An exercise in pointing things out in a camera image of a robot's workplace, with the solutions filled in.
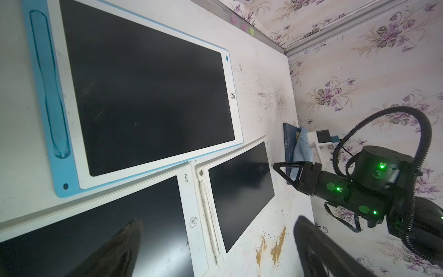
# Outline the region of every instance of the yellow residue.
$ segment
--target yellow residue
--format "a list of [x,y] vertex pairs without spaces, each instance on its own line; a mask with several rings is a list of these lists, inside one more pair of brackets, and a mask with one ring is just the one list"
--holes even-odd
[[280,259],[281,247],[283,246],[285,235],[286,235],[286,226],[283,228],[283,231],[281,232],[280,236],[278,236],[276,240],[276,245],[271,250],[272,261],[274,262],[274,266]]
[[257,252],[256,255],[256,259],[257,259],[257,264],[260,267],[260,263],[261,263],[261,256],[263,255],[263,253],[265,252],[266,248],[268,247],[268,245],[266,244],[266,241],[264,239],[264,236],[261,236],[261,245],[260,245],[260,249],[256,249],[255,251]]

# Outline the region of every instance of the blue book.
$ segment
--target blue book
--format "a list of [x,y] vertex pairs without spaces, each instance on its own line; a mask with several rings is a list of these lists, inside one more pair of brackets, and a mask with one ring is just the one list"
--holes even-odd
[[[292,162],[294,157],[294,148],[297,144],[301,129],[292,126],[289,123],[283,123],[283,135],[284,135],[284,160],[289,163]],[[286,175],[291,174],[291,168],[285,168]]]

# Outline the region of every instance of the white table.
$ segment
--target white table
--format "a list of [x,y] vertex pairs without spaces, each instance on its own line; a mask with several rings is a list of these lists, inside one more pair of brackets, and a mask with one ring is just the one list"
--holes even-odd
[[[297,125],[286,56],[189,0],[110,2],[229,50],[245,144],[267,134],[272,162],[284,161],[282,124]],[[3,222],[109,187],[66,199],[55,195],[20,1],[0,1],[0,11],[0,222]],[[191,164],[194,167],[231,150],[200,157]],[[280,176],[278,182],[277,201],[264,211],[221,268],[212,255],[209,234],[204,228],[210,268],[206,276],[302,276],[292,231],[299,215],[313,221],[311,200]],[[202,226],[206,226],[201,204],[200,208]],[[274,264],[271,249],[284,227],[281,255]],[[256,250],[260,248],[262,235],[267,248],[259,266]]]

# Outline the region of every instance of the floral wallpaper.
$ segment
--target floral wallpaper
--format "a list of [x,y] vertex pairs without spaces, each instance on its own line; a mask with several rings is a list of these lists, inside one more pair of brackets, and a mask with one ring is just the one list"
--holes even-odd
[[[300,1],[301,11],[306,4]],[[392,106],[422,110],[432,124],[432,144],[416,181],[416,195],[443,207],[443,3],[409,1],[358,29],[314,46],[289,61],[298,123],[309,131],[329,129],[344,137],[361,120]],[[341,149],[344,165],[365,145],[414,156],[420,138],[417,120],[405,113],[381,117],[357,132]],[[331,145],[323,153],[330,154]],[[334,172],[332,164],[326,170]],[[312,198],[315,224],[377,276],[443,277],[443,269],[419,258],[388,234],[386,223],[368,228],[360,219],[354,233],[330,216],[324,200]],[[354,214],[331,207],[354,224]]]
[[374,0],[220,1],[275,43],[287,48]]

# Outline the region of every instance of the white stylus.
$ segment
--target white stylus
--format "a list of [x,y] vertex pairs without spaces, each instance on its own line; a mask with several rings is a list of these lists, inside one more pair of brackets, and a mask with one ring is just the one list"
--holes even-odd
[[217,239],[215,238],[215,229],[214,229],[214,224],[212,223],[212,214],[209,208],[208,195],[206,194],[206,188],[204,182],[199,181],[199,185],[200,185],[200,193],[202,194],[203,207],[205,208],[206,222],[208,223],[212,250],[214,252],[214,256],[217,257],[220,254],[220,251],[218,250]]

